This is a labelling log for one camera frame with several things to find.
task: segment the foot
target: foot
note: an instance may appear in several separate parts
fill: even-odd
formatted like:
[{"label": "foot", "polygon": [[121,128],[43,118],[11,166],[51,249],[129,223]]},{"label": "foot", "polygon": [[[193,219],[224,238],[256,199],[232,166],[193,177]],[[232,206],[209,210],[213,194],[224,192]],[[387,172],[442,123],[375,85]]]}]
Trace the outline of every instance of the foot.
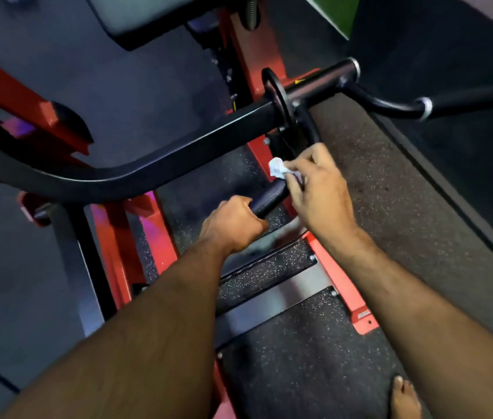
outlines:
[{"label": "foot", "polygon": [[391,386],[390,419],[421,419],[421,402],[408,380],[397,375]]}]

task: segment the hand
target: hand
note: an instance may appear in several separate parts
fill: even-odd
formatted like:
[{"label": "hand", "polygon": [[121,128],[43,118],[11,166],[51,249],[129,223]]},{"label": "hand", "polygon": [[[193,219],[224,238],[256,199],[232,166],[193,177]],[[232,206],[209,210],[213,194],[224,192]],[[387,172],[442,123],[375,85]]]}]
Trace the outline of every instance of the hand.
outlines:
[{"label": "hand", "polygon": [[268,229],[267,221],[257,218],[250,210],[251,201],[241,196],[222,201],[204,221],[198,240],[221,245],[225,255],[247,248]]},{"label": "hand", "polygon": [[303,190],[292,174],[285,174],[293,207],[306,227],[319,239],[355,236],[359,226],[353,215],[348,184],[324,144],[304,150],[286,168],[298,170],[305,179]]}]

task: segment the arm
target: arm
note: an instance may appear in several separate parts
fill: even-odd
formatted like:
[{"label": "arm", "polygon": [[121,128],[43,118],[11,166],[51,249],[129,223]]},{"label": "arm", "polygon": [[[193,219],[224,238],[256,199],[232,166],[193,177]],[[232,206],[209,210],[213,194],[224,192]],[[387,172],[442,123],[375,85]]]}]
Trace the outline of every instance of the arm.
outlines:
[{"label": "arm", "polygon": [[323,144],[286,164],[293,205],[345,269],[435,417],[493,418],[493,334],[400,266],[355,222],[347,182]]},{"label": "arm", "polygon": [[24,389],[7,418],[206,418],[221,267],[267,223],[222,202],[159,280]]}]

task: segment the black seat cushion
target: black seat cushion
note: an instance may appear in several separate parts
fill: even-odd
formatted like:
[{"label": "black seat cushion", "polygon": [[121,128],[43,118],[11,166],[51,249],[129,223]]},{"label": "black seat cushion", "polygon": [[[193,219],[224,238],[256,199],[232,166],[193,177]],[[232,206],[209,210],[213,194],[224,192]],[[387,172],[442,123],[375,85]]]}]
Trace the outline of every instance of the black seat cushion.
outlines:
[{"label": "black seat cushion", "polygon": [[131,50],[202,15],[222,0],[87,0],[109,36]]}]

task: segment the forearm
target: forearm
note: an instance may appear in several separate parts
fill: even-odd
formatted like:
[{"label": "forearm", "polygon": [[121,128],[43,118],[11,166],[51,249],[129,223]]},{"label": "forearm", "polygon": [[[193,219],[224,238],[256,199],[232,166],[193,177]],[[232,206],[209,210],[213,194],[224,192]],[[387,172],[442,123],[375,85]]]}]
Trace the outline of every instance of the forearm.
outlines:
[{"label": "forearm", "polygon": [[493,335],[363,231],[322,243],[360,290],[435,417],[493,417]]},{"label": "forearm", "polygon": [[211,242],[196,243],[25,389],[5,417],[207,417],[226,254]]}]

